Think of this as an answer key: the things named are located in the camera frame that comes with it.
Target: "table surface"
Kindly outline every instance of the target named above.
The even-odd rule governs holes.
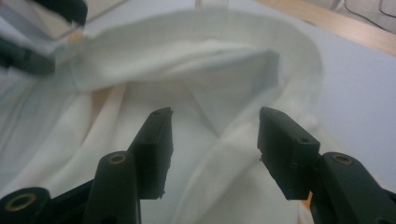
[[[302,0],[257,0],[257,2],[312,23],[358,44],[396,56],[396,35],[390,32]]]

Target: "white garment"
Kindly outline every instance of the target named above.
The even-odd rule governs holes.
[[[0,77],[0,196],[59,195],[126,150],[153,110],[171,106],[174,155],[143,223],[296,223],[259,161],[259,111],[281,109],[336,147],[310,116],[322,80],[316,46],[282,21],[183,10],[110,29],[57,53],[54,77]],[[113,87],[91,125],[92,93]]]

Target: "black cable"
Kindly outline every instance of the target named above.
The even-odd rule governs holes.
[[[384,0],[379,0],[379,11],[380,11],[382,14],[384,14],[384,15],[387,15],[387,16],[392,17],[392,18],[396,18],[396,16],[391,15],[391,14],[388,14],[387,12],[385,12],[385,11],[382,9],[382,3],[383,3],[383,2],[384,2]]]
[[[347,6],[347,0],[344,0],[344,7],[346,8],[346,10],[347,10],[348,12],[352,13],[353,15],[359,16],[359,17],[361,17],[361,18],[363,18],[363,19],[365,19],[365,20],[367,20],[367,21],[369,21],[372,25],[374,25],[374,26],[376,26],[376,27],[378,27],[378,28],[380,28],[380,29],[383,29],[383,30],[385,30],[385,31],[391,32],[391,33],[393,33],[393,34],[396,34],[396,33],[392,32],[391,30],[388,30],[387,28],[385,28],[385,27],[379,25],[379,24],[376,23],[375,21],[372,21],[372,20],[370,20],[369,18],[367,18],[367,17],[365,17],[365,16],[363,16],[363,15],[357,13],[357,12],[354,12],[354,11],[350,10],[349,7]]]

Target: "cloth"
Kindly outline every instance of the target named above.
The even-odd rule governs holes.
[[[39,186],[57,196],[126,150],[149,113],[171,106],[174,155],[143,223],[296,223],[259,161],[259,111],[289,114],[337,148],[310,111],[320,55],[283,21],[223,8],[182,10],[84,38],[56,55],[53,77],[1,77],[0,196]],[[92,123],[92,95],[111,87]]]

